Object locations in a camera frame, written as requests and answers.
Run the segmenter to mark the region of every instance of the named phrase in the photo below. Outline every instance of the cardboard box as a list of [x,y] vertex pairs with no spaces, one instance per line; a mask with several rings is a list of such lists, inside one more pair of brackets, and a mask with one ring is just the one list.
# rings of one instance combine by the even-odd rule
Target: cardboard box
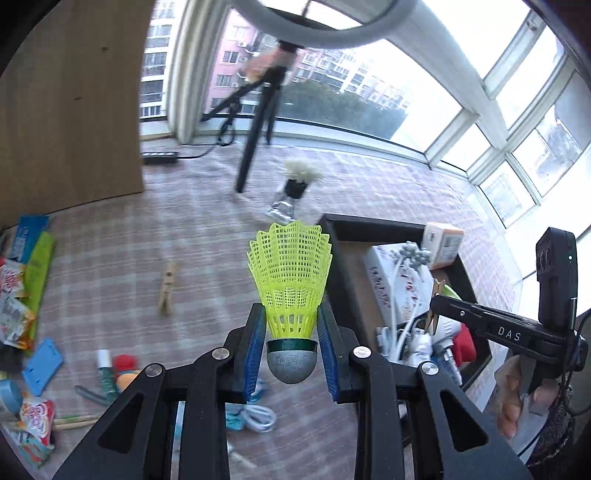
[[464,238],[464,230],[449,223],[429,222],[425,225],[421,248],[433,254],[429,269],[451,265]]
[[415,316],[425,313],[429,309],[433,276],[427,266],[420,268],[420,275],[416,270],[407,267],[404,262],[397,272],[392,285],[392,276],[396,267],[394,254],[403,244],[375,245],[370,247],[365,255],[365,267],[369,281],[373,286],[375,298],[378,302],[384,324],[392,325],[392,306],[396,324],[406,323],[412,313]]

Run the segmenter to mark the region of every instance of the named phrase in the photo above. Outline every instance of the blue gripper pad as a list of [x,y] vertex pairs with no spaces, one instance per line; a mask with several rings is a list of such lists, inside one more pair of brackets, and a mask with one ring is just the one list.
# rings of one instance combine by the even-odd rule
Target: blue gripper pad
[[244,362],[244,395],[248,399],[256,389],[259,367],[261,366],[262,349],[265,345],[265,334],[267,332],[267,321],[265,319],[265,308],[262,307],[256,319],[252,333],[248,353]]
[[316,315],[316,331],[318,332],[318,341],[320,342],[320,353],[322,354],[322,363],[324,363],[324,375],[326,376],[326,385],[333,401],[337,401],[338,383],[337,383],[337,362],[335,349],[330,341],[326,318],[322,307],[318,307]]

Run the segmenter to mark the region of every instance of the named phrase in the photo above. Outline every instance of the green band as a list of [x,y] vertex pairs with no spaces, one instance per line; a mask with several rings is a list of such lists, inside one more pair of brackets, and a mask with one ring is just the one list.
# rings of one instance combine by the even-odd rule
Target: green band
[[267,342],[267,353],[284,350],[304,350],[315,352],[318,343],[307,338],[277,338]]

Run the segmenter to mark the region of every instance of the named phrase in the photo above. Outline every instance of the metal screw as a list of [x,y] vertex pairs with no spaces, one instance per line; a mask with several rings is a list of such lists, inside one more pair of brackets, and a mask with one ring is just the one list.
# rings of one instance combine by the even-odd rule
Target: metal screw
[[367,358],[371,355],[371,350],[366,346],[356,346],[353,349],[353,355],[357,358]]
[[216,348],[212,352],[212,357],[214,357],[214,359],[216,359],[216,360],[224,360],[225,358],[228,358],[229,356],[230,356],[230,350],[228,350],[227,348],[224,348],[224,347]]
[[157,377],[162,373],[162,366],[158,364],[150,364],[146,367],[146,375],[149,377]]
[[427,375],[435,375],[439,372],[439,367],[433,362],[425,362],[421,368]]

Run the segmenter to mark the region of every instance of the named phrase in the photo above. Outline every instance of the tripod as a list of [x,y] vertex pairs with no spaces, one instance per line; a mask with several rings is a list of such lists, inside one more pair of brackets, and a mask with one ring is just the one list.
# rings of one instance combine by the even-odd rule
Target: tripod
[[[295,54],[297,49],[301,48],[297,45],[279,41],[279,49]],[[275,124],[275,117],[277,116],[277,110],[279,108],[280,96],[281,96],[281,84],[285,80],[285,74],[291,65],[278,64],[273,65],[267,69],[264,75],[253,83],[248,83],[245,86],[240,87],[236,92],[228,96],[223,102],[215,107],[211,112],[206,113],[201,117],[201,121],[205,122],[212,118],[222,110],[229,108],[235,103],[240,103],[240,98],[244,97],[247,93],[254,90],[255,88],[263,85],[261,93],[261,100],[258,105],[258,109],[252,119],[251,129],[248,132],[248,139],[246,141],[246,147],[242,155],[242,161],[240,163],[240,169],[238,170],[238,177],[236,178],[235,189],[238,193],[244,191],[244,185],[246,178],[248,177],[248,171],[251,168],[252,157],[254,156],[256,145],[259,137],[261,136],[262,127],[265,121],[267,121],[267,145],[271,145],[271,138],[273,135],[273,125]],[[230,115],[235,116],[238,110]]]

